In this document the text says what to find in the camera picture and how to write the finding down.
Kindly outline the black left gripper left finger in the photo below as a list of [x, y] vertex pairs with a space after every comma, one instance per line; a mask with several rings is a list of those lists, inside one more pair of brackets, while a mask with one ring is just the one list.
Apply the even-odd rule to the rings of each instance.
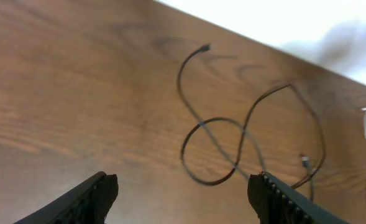
[[17, 224], [104, 224], [117, 199], [117, 175], [100, 171]]

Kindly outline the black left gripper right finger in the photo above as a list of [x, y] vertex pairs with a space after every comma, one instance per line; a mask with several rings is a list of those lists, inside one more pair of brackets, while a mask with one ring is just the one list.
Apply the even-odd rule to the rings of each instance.
[[269, 172], [249, 177], [247, 195], [263, 224], [347, 224]]

